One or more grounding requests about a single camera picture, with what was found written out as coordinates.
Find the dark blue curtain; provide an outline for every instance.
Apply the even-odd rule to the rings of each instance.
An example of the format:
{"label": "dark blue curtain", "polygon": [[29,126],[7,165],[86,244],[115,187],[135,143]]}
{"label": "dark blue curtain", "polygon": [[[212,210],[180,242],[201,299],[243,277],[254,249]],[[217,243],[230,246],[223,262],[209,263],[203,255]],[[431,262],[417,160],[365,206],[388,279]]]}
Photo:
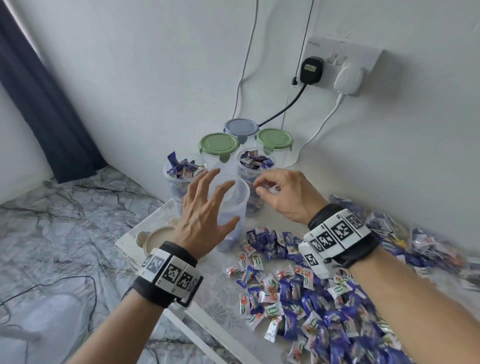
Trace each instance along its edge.
{"label": "dark blue curtain", "polygon": [[58,183],[106,166],[70,101],[0,1],[0,81],[40,143]]}

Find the marble pattern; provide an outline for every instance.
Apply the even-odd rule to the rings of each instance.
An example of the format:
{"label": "marble pattern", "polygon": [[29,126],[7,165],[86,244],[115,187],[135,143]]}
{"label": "marble pattern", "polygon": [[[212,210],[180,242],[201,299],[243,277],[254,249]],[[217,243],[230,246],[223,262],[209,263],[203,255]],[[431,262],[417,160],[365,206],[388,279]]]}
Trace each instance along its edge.
{"label": "marble pattern", "polygon": [[[38,283],[90,275],[96,280],[98,299],[90,322],[92,332],[134,279],[134,270],[115,248],[115,241],[160,206],[162,201],[112,167],[74,182],[44,182],[4,203],[0,206],[0,301]],[[15,305],[47,291],[35,289],[3,306],[0,322]],[[188,318],[185,322],[227,363],[237,362],[196,323]],[[211,360],[162,317],[140,362],[205,364]]]}

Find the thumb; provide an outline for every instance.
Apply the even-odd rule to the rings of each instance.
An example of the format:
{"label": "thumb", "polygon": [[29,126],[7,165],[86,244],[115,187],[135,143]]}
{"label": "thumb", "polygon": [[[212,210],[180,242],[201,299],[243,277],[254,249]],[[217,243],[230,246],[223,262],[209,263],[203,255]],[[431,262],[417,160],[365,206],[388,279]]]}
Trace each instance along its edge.
{"label": "thumb", "polygon": [[271,193],[265,187],[257,187],[255,188],[257,194],[261,197],[262,200],[267,202],[270,206],[274,205],[274,202],[277,200],[278,195]]}
{"label": "thumb", "polygon": [[218,227],[218,230],[219,230],[219,233],[220,233],[220,237],[222,238],[222,240],[225,239],[225,237],[230,234],[233,229],[235,229],[235,226],[237,225],[237,223],[240,221],[240,216],[234,216],[232,217],[232,219],[227,222],[225,225],[222,225],[222,226],[219,226]]}

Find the plastic container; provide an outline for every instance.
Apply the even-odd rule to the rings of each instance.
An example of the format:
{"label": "plastic container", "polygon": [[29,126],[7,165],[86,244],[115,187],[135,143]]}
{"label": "plastic container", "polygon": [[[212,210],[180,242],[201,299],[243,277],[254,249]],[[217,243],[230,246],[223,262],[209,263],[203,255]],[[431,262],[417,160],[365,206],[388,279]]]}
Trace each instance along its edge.
{"label": "plastic container", "polygon": [[240,238],[243,234],[247,201],[250,196],[250,190],[244,180],[238,178],[236,175],[221,173],[215,176],[210,183],[208,198],[211,197],[218,185],[230,180],[235,180],[235,184],[223,197],[218,211],[217,224],[225,225],[234,216],[240,216],[240,221],[235,226],[235,229],[216,247],[216,249],[221,252],[228,252],[240,243]]}
{"label": "plastic container", "polygon": [[223,132],[230,134],[239,141],[240,148],[250,148],[256,145],[255,136],[258,124],[249,119],[232,119],[225,123]]}
{"label": "plastic container", "polygon": [[[195,164],[199,166],[207,165],[208,167],[208,164],[205,162],[202,156],[198,154],[178,154],[177,155],[177,160],[183,160],[183,159],[188,159],[189,162],[194,160]],[[172,192],[173,203],[175,204],[175,207],[179,212],[179,215],[181,216],[181,213],[183,210],[183,197],[186,195],[188,185],[190,184],[190,182],[193,181],[193,178],[181,179],[181,178],[170,177],[167,174],[167,172],[171,168],[172,168],[172,165],[170,164],[170,162],[165,163],[163,166],[163,174],[167,179],[170,192]]]}
{"label": "plastic container", "polygon": [[[246,216],[255,216],[257,215],[260,210],[264,207],[265,201],[261,199],[261,197],[257,194],[255,191],[255,188],[253,186],[253,182],[260,177],[260,175],[265,172],[265,170],[251,170],[250,168],[244,167],[240,163],[241,155],[245,153],[246,151],[251,151],[251,150],[258,150],[258,154],[261,156],[266,156],[267,151],[265,151],[263,148],[260,147],[253,147],[253,148],[245,148],[244,150],[240,151],[237,153],[237,171],[239,177],[244,180],[250,190],[250,197],[247,202],[247,211],[246,211]],[[274,163],[273,167],[270,169],[273,169],[276,167],[276,159],[273,154],[268,155],[268,157],[272,160]]]}
{"label": "plastic container", "polygon": [[288,154],[292,150],[293,138],[287,132],[280,129],[262,129],[257,133],[257,146],[265,150],[265,155],[275,156],[276,167],[285,167]]}
{"label": "plastic container", "polygon": [[205,135],[198,143],[209,169],[220,168],[222,173],[233,175],[237,174],[234,156],[239,145],[234,136],[225,133]]}

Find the wall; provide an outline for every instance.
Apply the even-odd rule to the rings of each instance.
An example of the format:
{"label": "wall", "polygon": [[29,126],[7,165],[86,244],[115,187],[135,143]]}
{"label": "wall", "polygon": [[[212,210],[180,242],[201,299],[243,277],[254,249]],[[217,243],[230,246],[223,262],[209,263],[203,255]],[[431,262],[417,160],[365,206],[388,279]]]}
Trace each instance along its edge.
{"label": "wall", "polygon": [[0,204],[51,177],[30,127],[0,86]]}
{"label": "wall", "polygon": [[[312,34],[386,50],[297,168],[480,251],[480,2],[324,0]],[[298,148],[335,105],[310,87],[285,118]]]}
{"label": "wall", "polygon": [[[231,118],[255,1],[16,0],[108,163],[163,200],[173,150]],[[260,2],[241,115],[285,106],[311,1]]]}

